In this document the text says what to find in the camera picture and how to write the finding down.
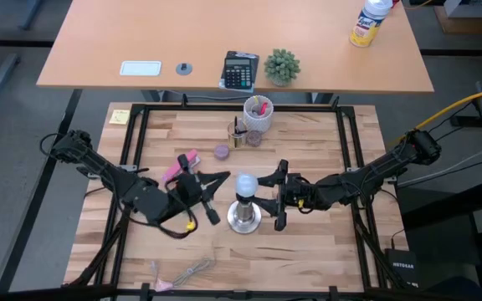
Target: wooden table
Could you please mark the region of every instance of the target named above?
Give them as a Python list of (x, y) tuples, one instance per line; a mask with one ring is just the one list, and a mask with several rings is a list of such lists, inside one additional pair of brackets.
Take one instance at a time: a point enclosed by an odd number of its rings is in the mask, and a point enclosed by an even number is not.
[[(98, 152), (114, 163), (118, 163), (121, 155), (126, 126), (111, 125), (108, 120), (114, 109), (130, 107), (130, 103), (111, 104), (101, 135)], [(369, 162), (385, 153), (377, 114), (374, 106), (355, 106), (355, 110), (363, 156)], [(295, 208), (288, 209), (288, 225), (283, 232), (273, 229), (274, 219), (266, 212), (258, 230), (249, 235), (232, 232), (226, 220), (228, 207), (235, 199), (235, 178), (239, 172), (266, 176), (274, 171), (280, 159), (290, 162), (290, 172), (301, 172), (309, 181), (343, 172), (336, 114), (275, 112), (273, 124), (264, 134), (260, 147), (233, 150), (226, 161), (217, 161), (213, 158), (213, 148), (226, 143), (226, 126), (235, 115), (241, 113), (151, 112), (141, 158), (141, 167), (149, 167), (150, 171), (143, 176), (159, 180), (178, 155), (192, 148), (198, 149), (202, 159), (197, 170), (231, 171), (232, 175), (215, 195), (214, 206), (222, 218), (215, 227), (199, 205), (193, 208), (199, 228), (183, 240), (169, 238), (155, 228), (130, 223), (119, 288), (140, 288), (141, 283), (153, 283), (152, 261), (160, 265), (159, 278), (172, 281), (200, 258), (214, 256), (217, 260), (214, 268), (193, 275), (180, 289), (315, 292), (327, 291), (335, 285), (341, 292), (361, 292), (351, 207), (337, 203), (327, 212), (309, 215), (300, 214)], [(139, 117), (136, 132), (140, 123)], [(349, 128), (346, 129), (347, 140), (352, 141)], [(134, 153), (135, 144), (133, 142), (130, 154)], [(354, 158), (352, 142), (349, 146)], [(98, 181), (91, 181), (88, 190), (99, 186)], [(391, 186), (384, 188), (394, 192)], [(256, 195), (271, 198), (274, 193), (276, 188), (260, 187)], [(111, 193), (106, 190), (85, 198), (65, 282), (74, 280), (100, 249), (110, 199)], [(382, 192), (376, 194), (373, 207), (381, 248), (389, 247), (391, 235), (403, 229), (398, 204)], [(182, 231), (186, 223), (187, 217), (180, 214), (165, 226)], [(408, 247), (402, 232), (396, 236), (396, 245)], [(367, 253), (372, 283), (377, 285), (368, 248)], [(113, 257), (111, 252), (106, 275), (112, 270)]]
[[(364, 0), (74, 0), (38, 79), (66, 88), (217, 89), (228, 50), (260, 56), (258, 91), (433, 92), (401, 3), (369, 48), (349, 42)], [(264, 76), (273, 48), (296, 54), (299, 78)], [(120, 76), (126, 60), (162, 61), (160, 76)], [(187, 76), (176, 73), (190, 63)]]

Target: succulent plant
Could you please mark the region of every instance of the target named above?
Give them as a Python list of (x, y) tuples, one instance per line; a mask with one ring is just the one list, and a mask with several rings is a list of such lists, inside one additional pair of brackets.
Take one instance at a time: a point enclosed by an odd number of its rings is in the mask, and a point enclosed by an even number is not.
[(284, 87), (297, 78), (300, 72), (299, 62), (290, 51), (273, 49), (273, 55), (264, 63), (265, 75), (277, 86)]

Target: pencil cup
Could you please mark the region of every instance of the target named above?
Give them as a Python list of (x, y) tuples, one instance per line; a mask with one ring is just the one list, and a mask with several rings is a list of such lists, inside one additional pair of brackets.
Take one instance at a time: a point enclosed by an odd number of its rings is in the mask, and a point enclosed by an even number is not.
[(228, 146), (239, 148), (247, 141), (247, 125), (243, 121), (238, 122), (238, 132), (243, 132), (243, 134), (235, 134), (234, 126), (233, 122), (228, 124)]
[[(265, 112), (262, 115), (253, 113), (261, 110), (264, 104), (267, 104)], [(271, 126), (273, 116), (273, 103), (265, 96), (252, 96), (244, 102), (243, 121), (249, 130), (258, 130), (262, 133), (266, 132)]]

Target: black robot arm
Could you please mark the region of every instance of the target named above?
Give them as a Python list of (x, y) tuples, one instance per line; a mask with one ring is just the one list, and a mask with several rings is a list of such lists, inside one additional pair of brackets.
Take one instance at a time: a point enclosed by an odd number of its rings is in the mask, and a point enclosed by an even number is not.
[(297, 207), (306, 214), (313, 210), (328, 210), (336, 202), (349, 205), (358, 197), (366, 202), (367, 196), (381, 188), (385, 178), (401, 175), (410, 163), (430, 165), (440, 157), (440, 150), (428, 132), (414, 130), (408, 132), (399, 145), (368, 165), (355, 171), (326, 176), (315, 184), (309, 183), (299, 173), (288, 173), (288, 162), (282, 160), (272, 175), (258, 179), (261, 186), (278, 185), (277, 198), (265, 200), (252, 196), (247, 201), (277, 217), (274, 229), (281, 231), (286, 224), (285, 207)]
[[(51, 155), (65, 163), (83, 164), (88, 172), (100, 177), (105, 188), (113, 192), (119, 208), (122, 203), (133, 212), (142, 213), (148, 226), (158, 227), (172, 237), (184, 238), (196, 230), (197, 221), (190, 208), (199, 202), (203, 203), (213, 225), (220, 222), (210, 201), (213, 200), (215, 191), (230, 176), (229, 171), (195, 174), (189, 167), (187, 157), (181, 155), (178, 162), (183, 172), (166, 183), (166, 193), (157, 188), (157, 181), (140, 177), (108, 162), (92, 149), (89, 134), (81, 130), (72, 130), (62, 137), (54, 145)], [(191, 222), (185, 233), (172, 232), (161, 226), (164, 221), (180, 212), (187, 212)]]

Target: yellow cable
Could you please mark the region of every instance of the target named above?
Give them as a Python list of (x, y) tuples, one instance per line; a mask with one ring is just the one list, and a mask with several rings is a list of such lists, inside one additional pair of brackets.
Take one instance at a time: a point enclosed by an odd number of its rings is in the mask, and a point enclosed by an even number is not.
[(419, 5), (417, 5), (417, 6), (414, 6), (414, 7), (406, 7), (406, 6), (404, 6), (404, 5), (403, 5), (403, 6), (405, 7), (405, 9), (414, 10), (414, 9), (418, 9), (418, 8), (420, 8), (420, 7), (422, 7), (422, 6), (427, 5), (427, 4), (431, 3), (432, 1), (433, 1), (433, 0), (427, 0), (427, 1), (425, 1), (424, 3), (421, 3), (421, 4), (419, 4)]
[[(435, 115), (432, 115), (431, 117), (427, 118), (424, 122), (420, 123), (419, 125), (416, 125), (416, 127), (414, 127), (414, 130), (419, 130), (420, 128), (423, 128), (425, 125), (428, 125), (429, 123), (431, 123), (433, 120), (437, 119), (438, 117), (440, 117), (441, 115), (444, 115), (446, 114), (448, 111), (458, 107), (459, 105), (463, 105), (467, 102), (470, 102), (474, 99), (478, 99), (479, 97), (482, 97), (482, 92), (481, 93), (477, 93), (477, 94), (473, 94), (473, 95), (470, 95), (466, 98), (463, 98), (457, 102), (454, 102), (452, 103), (450, 106), (446, 107), (445, 109), (443, 110), (440, 110), (438, 113), (436, 113)], [(404, 138), (404, 135), (400, 136), (399, 138), (397, 138), (395, 141), (392, 142), (392, 145), (395, 145), (396, 142), (400, 141), (402, 138)]]

